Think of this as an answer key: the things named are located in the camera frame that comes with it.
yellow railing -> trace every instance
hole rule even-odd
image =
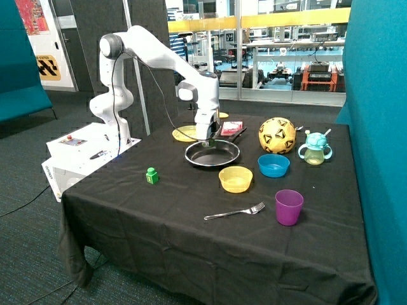
[[[333,10],[294,11],[290,13],[243,16],[242,28],[341,24],[349,21],[349,15],[350,8],[336,8]],[[225,30],[236,29],[236,27],[236,17],[171,21],[168,23],[170,33]]]

blue bowl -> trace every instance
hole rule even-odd
[[[260,172],[267,177],[278,178],[287,172],[290,160],[280,154],[264,154],[259,160]]]

teal panel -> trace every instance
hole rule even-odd
[[[2,1],[0,18],[0,121],[34,113],[52,104],[14,0]]]
[[[404,1],[354,0],[344,52],[347,101],[379,304],[407,300],[407,61]]]

small red package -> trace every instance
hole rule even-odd
[[[243,127],[243,122],[224,122],[221,135],[233,135]]]

fork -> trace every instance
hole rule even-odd
[[[264,207],[265,207],[265,204],[263,202],[261,202],[258,205],[254,205],[253,207],[248,208],[247,210],[205,216],[203,219],[209,220],[209,219],[213,219],[213,218],[224,217],[224,216],[238,214],[238,213],[256,214],[256,213],[260,212]]]

